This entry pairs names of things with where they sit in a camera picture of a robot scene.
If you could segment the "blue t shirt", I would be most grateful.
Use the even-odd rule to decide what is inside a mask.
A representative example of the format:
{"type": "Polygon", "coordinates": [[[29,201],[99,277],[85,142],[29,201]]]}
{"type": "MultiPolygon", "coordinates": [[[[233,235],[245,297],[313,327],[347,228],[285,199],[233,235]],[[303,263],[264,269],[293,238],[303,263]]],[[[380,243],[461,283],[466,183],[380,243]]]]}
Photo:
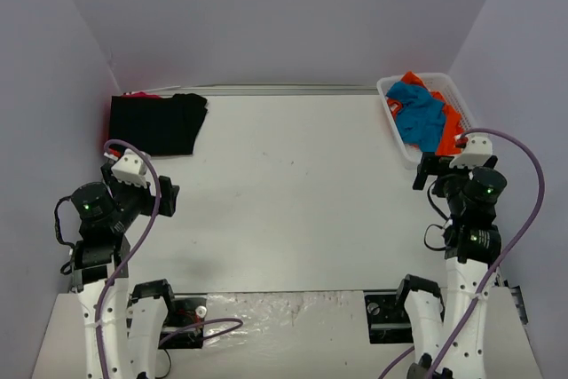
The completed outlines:
{"type": "Polygon", "coordinates": [[[436,152],[446,124],[445,103],[422,86],[403,82],[391,86],[387,99],[401,105],[394,121],[402,141],[422,152],[436,152]]]}

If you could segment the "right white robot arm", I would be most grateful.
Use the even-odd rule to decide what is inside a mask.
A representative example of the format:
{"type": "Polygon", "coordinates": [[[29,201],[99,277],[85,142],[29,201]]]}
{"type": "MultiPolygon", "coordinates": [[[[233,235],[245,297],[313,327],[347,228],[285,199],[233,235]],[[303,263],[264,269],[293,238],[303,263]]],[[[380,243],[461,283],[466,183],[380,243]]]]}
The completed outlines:
{"type": "Polygon", "coordinates": [[[425,153],[415,190],[433,178],[432,194],[444,199],[449,215],[442,248],[446,290],[435,281],[407,275],[393,298],[396,314],[410,320],[414,362],[409,378],[484,378],[484,333],[492,264],[501,253],[495,205],[507,185],[495,156],[473,166],[453,166],[448,156],[425,153]]]}

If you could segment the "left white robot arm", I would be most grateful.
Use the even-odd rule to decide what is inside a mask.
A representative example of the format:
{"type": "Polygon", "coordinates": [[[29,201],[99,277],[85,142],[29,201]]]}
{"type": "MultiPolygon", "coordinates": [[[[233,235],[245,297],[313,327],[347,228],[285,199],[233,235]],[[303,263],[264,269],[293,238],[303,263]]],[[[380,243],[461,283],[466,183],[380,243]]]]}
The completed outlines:
{"type": "Polygon", "coordinates": [[[141,245],[130,245],[126,233],[140,215],[172,216],[179,188],[131,154],[101,172],[101,181],[67,197],[80,218],[69,269],[83,313],[86,375],[154,378],[162,327],[179,303],[165,279],[129,285],[128,263],[141,245]]]}

